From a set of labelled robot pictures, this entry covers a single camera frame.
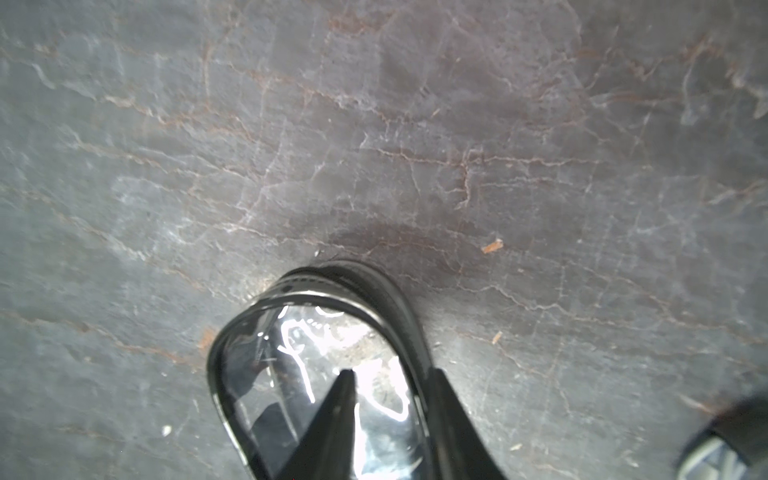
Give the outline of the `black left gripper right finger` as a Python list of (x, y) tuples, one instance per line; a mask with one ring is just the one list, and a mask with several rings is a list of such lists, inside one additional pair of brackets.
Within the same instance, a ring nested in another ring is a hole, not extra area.
[(506, 479), (439, 368), (432, 368), (428, 375), (427, 423), (436, 479)]

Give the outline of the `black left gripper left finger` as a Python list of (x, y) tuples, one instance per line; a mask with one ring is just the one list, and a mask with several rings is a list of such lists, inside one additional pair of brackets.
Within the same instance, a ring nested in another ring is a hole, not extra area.
[(327, 393), (298, 447), (278, 479), (347, 480), (351, 478), (354, 441), (356, 377), (342, 370)]

